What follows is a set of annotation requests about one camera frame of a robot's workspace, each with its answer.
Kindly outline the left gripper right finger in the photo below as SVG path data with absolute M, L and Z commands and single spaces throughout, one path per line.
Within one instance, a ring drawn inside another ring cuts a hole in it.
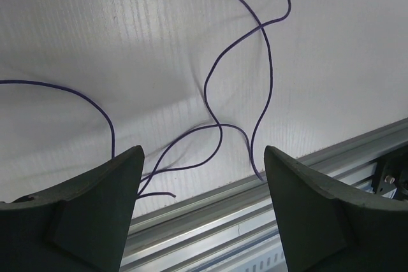
M 347 185 L 276 147 L 264 161 L 289 271 L 407 271 L 407 201 Z

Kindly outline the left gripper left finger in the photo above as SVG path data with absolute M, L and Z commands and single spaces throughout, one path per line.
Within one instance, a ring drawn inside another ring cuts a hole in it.
M 1 203 L 1 271 L 118 271 L 143 172 L 142 147 Z

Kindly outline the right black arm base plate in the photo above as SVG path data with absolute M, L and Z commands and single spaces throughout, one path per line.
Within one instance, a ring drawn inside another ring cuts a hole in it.
M 407 201 L 407 145 L 376 160 L 372 179 L 374 194 L 383 196 L 395 191 L 393 199 Z

